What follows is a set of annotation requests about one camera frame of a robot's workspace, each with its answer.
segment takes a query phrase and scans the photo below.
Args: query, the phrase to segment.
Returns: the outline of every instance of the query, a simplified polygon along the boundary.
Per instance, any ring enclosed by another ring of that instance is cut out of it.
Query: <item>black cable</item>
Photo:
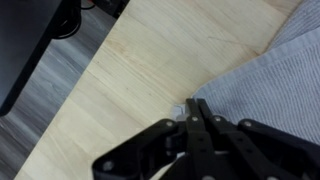
[[[95,4],[93,4],[92,6],[89,6],[89,7],[81,7],[81,10],[90,10],[90,9],[93,9],[94,7],[96,7]]]
[[[57,27],[53,39],[66,39],[75,35],[82,23],[81,10],[89,10],[95,7],[95,5],[81,7],[81,0],[75,0],[74,2],[70,11],[63,16],[62,23]]]

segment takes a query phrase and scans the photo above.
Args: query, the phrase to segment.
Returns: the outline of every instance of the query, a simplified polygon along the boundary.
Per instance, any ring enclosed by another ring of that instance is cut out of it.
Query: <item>gray cloth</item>
[[[304,1],[268,52],[193,97],[233,123],[250,118],[320,144],[319,9],[319,0]]]

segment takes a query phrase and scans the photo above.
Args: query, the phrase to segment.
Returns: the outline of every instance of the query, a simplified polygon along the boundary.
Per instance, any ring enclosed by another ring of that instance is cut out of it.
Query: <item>wooden table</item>
[[[92,179],[97,157],[263,53],[300,1],[131,0],[16,179]]]

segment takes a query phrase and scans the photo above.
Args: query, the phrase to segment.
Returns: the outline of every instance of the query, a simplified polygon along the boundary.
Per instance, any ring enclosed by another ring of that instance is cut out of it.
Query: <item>screw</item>
[[[171,121],[167,122],[167,126],[172,126],[172,125],[173,125],[173,123]]]
[[[113,163],[112,161],[107,161],[107,162],[105,162],[105,163],[103,164],[102,169],[103,169],[104,171],[111,171],[111,170],[113,169],[113,167],[114,167],[114,163]]]
[[[203,176],[202,180],[215,180],[212,176]]]
[[[192,121],[198,121],[199,119],[197,117],[192,117]]]
[[[220,122],[221,121],[221,118],[220,117],[215,117],[214,118],[217,122]]]
[[[248,127],[252,126],[251,122],[249,122],[249,121],[245,121],[245,122],[244,122],[244,125],[246,125],[246,126],[248,126]]]
[[[279,179],[274,176],[269,176],[269,177],[267,177],[267,180],[279,180]]]

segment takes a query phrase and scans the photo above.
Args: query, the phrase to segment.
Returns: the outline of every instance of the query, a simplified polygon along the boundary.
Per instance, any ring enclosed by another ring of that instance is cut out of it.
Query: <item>wood grain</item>
[[[52,41],[11,112],[0,118],[0,179],[13,179],[68,97],[115,20],[82,12],[72,38]]]
[[[132,0],[16,179],[92,179],[94,159],[263,53],[298,3]]]

